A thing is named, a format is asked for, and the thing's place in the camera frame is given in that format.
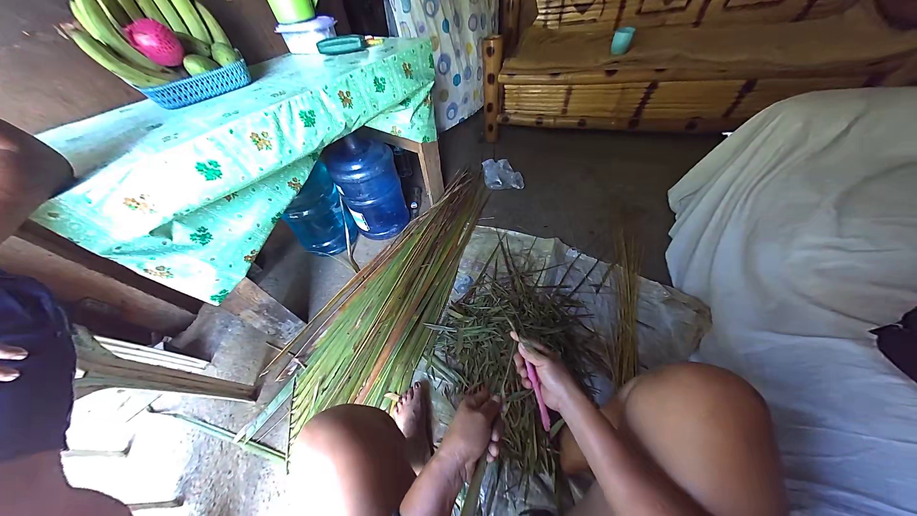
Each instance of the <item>blue water jug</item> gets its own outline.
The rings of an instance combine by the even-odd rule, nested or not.
[[[404,229],[410,215],[388,145],[350,134],[329,146],[322,161],[366,238],[385,240]]]
[[[305,185],[283,212],[282,218],[299,243],[315,254],[331,255],[346,251],[348,233],[351,245],[357,239],[357,225],[341,207],[335,184],[322,162],[312,168]]]

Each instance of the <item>blue shorts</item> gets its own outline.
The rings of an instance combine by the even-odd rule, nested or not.
[[[20,372],[0,382],[0,463],[66,449],[76,352],[63,309],[38,280],[0,271],[0,342],[28,351],[0,360]]]

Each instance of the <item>table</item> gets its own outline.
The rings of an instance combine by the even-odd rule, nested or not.
[[[77,185],[32,215],[80,246],[212,304],[245,277],[319,152],[363,126],[417,152],[442,193],[429,39],[251,67],[251,85],[178,110],[143,101],[39,138]]]

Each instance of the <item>person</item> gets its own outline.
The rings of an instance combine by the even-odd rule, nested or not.
[[[72,180],[72,168],[66,159],[0,120],[0,243],[13,235],[41,203]],[[33,278],[0,270],[0,514],[130,514],[127,506],[116,499],[97,491],[73,488],[63,473],[61,450],[66,448],[75,372],[76,353],[70,326],[54,296]],[[387,420],[387,424],[379,427],[382,432],[386,429],[399,432],[398,428],[405,428],[407,433],[399,435],[402,441],[416,442],[419,437],[410,433],[418,422],[414,392],[417,391],[412,387],[405,394],[394,420],[380,410],[360,407],[354,421],[359,421],[361,411],[382,413]],[[334,419],[339,411],[335,408],[319,414],[310,422],[309,432],[323,421]],[[451,507],[452,500],[447,500],[449,493],[454,500],[460,482],[470,474],[466,467],[460,466],[473,467],[485,451],[489,460],[497,456],[499,412],[499,399],[486,390],[462,401],[449,426],[447,439],[416,480],[413,494],[404,497],[409,514],[433,514]],[[365,430],[353,429],[353,432]],[[419,454],[412,460],[419,468],[429,456],[427,450],[424,456]]]
[[[561,466],[595,477],[569,514],[787,514],[768,407],[742,378],[712,365],[670,365],[635,378],[596,408],[554,354],[510,337],[518,342],[514,365],[523,386],[532,388],[527,360],[545,403],[566,422]],[[486,443],[497,399],[486,401],[482,391],[463,401],[430,458],[423,392],[415,384],[401,396],[394,421],[379,409],[341,405],[306,423],[291,458],[302,499],[324,514],[449,514],[485,446],[489,460],[499,453],[501,423]],[[463,429],[467,440],[454,443],[454,429],[466,424],[474,430]]]
[[[72,180],[57,152],[0,120],[0,242]],[[747,382],[698,364],[651,371],[596,408],[555,355],[518,342],[517,374],[560,413],[561,465],[595,482],[571,514],[777,516],[787,503],[767,405]],[[61,307],[38,281],[0,272],[0,506],[4,515],[123,516],[121,502],[73,488],[61,450],[75,353]],[[307,512],[432,516],[451,512],[480,457],[500,453],[502,402],[486,389],[459,404],[432,450],[425,386],[393,415],[342,405],[304,426],[289,481]]]

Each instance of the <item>green banana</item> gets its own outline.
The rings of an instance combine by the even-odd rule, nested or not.
[[[162,72],[166,70],[155,62],[152,62],[147,56],[141,54],[139,50],[131,47],[127,40],[121,35],[121,31],[112,25],[112,22],[105,15],[102,6],[98,0],[74,0],[78,9],[86,17],[86,23],[92,28],[88,28],[90,34],[97,32],[99,38],[104,44],[111,47],[115,52],[127,59],[128,62],[136,64],[142,68],[153,72]]]
[[[169,21],[166,20],[166,17],[162,15],[162,12],[153,0],[137,0],[137,5],[140,7],[140,10],[143,11],[143,17],[149,19],[155,19],[160,22],[162,25],[168,27]]]
[[[117,2],[124,8],[124,12],[127,13],[131,20],[137,21],[144,17],[143,11],[140,10],[134,0],[117,0]]]
[[[226,66],[238,61],[236,49],[226,45],[225,43],[214,43],[210,48],[210,51],[213,54],[214,61],[220,63],[222,66]]]
[[[76,18],[76,21],[80,22],[80,25],[83,26],[83,28],[86,30],[86,32],[89,33],[90,36],[98,39],[99,41],[102,40],[102,34],[95,30],[95,25],[89,23],[89,21],[86,19],[86,13],[84,13],[80,8],[80,5],[73,0],[70,0],[70,11],[73,13],[73,17]]]
[[[182,48],[184,49],[185,53],[210,57],[210,45],[200,41],[194,36],[188,36],[187,34],[182,34],[181,32],[176,33],[175,36],[178,37],[178,41],[182,42]]]
[[[213,36],[214,43],[225,43],[231,47],[232,45],[229,44],[229,38],[226,37],[226,32],[224,32],[220,24],[216,22],[214,15],[200,2],[194,2],[194,4],[197,6],[197,10],[200,11],[204,24],[207,25],[207,28],[210,30],[210,35]]]
[[[184,69],[191,75],[200,75],[201,73],[212,72],[220,67],[216,61],[206,58],[202,55],[188,54],[184,56]]]
[[[102,0],[102,8],[118,27],[130,25],[130,17],[117,0]]]
[[[178,14],[182,15],[182,20],[188,26],[192,36],[207,44],[214,42],[210,39],[210,33],[207,32],[204,22],[201,21],[201,15],[197,14],[197,9],[194,8],[190,0],[172,0],[172,4]]]
[[[167,27],[171,28],[172,32],[188,34],[188,28],[184,25],[182,17],[178,16],[178,13],[175,12],[175,7],[172,6],[169,0],[153,0],[153,2],[156,3],[156,7],[160,9],[166,21],[169,22]]]
[[[73,26],[65,28],[64,30],[67,32],[67,35],[70,36],[70,39],[83,49],[89,57],[104,66],[109,72],[123,79],[126,83],[141,88],[149,88],[166,84],[169,81],[179,78],[176,73],[171,72],[168,74],[147,71],[142,72],[118,59],[114,52],[108,49],[104,44],[93,39],[88,33]]]

